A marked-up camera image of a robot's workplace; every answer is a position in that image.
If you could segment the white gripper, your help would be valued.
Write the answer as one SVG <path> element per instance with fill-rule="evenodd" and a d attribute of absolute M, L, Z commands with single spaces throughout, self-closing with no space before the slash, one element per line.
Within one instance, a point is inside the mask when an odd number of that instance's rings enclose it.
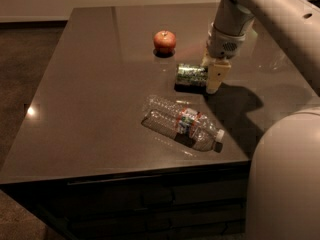
<path fill-rule="evenodd" d="M 214 24 L 208 31 L 208 39 L 204 54 L 201 61 L 202 67 L 208 67 L 208 75 L 206 82 L 206 92 L 214 94 L 218 91 L 224 78 L 231 69 L 231 64 L 225 59 L 235 57 L 244 43 L 246 35 L 232 36 L 218 30 Z"/>

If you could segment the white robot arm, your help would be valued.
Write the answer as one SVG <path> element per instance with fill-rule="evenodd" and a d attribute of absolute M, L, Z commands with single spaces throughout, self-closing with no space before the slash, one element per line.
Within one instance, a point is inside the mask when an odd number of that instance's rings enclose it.
<path fill-rule="evenodd" d="M 320 240 L 320 15 L 307 0 L 222 0 L 207 49 L 238 39 L 256 18 L 291 60 L 294 73 L 271 73 L 260 92 L 291 114 L 261 137 L 247 188 L 246 240 Z"/>

